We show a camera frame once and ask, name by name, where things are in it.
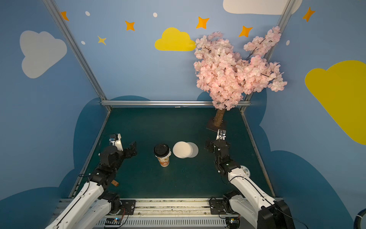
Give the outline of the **black cup lid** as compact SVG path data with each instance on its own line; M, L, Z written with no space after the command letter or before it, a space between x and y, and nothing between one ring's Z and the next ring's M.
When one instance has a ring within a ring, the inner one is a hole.
M170 148L167 144L158 144L153 149L153 153L156 157L166 157L170 152Z

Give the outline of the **paper milk tea cup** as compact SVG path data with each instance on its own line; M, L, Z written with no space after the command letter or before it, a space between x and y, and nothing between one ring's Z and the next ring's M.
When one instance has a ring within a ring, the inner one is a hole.
M171 151L164 157L155 156L162 167L167 167L170 164Z

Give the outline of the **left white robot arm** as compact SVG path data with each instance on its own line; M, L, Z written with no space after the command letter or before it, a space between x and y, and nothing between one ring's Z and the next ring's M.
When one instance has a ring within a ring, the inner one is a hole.
M92 229L109 213L121 210L120 197L107 191L123 161L137 155L136 142L128 148L111 143L100 153L99 166L88 176L83 188L48 229Z

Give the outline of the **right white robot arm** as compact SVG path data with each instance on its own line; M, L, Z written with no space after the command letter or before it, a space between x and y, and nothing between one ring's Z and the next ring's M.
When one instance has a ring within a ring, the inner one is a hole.
M224 209L237 213L256 229L294 229L294 219L283 200L275 200L259 188L249 177L246 167L229 155L230 144L225 140L207 140L205 149L214 155L215 168L223 179L238 191L224 195Z

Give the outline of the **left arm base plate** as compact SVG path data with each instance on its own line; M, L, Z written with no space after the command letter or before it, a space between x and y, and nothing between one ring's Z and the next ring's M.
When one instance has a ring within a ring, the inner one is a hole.
M134 199L113 200L111 203L110 215L133 215L136 205Z

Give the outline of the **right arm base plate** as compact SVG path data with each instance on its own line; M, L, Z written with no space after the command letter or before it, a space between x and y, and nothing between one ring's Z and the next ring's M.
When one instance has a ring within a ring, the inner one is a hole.
M208 200L212 215L237 215L226 198L210 198Z

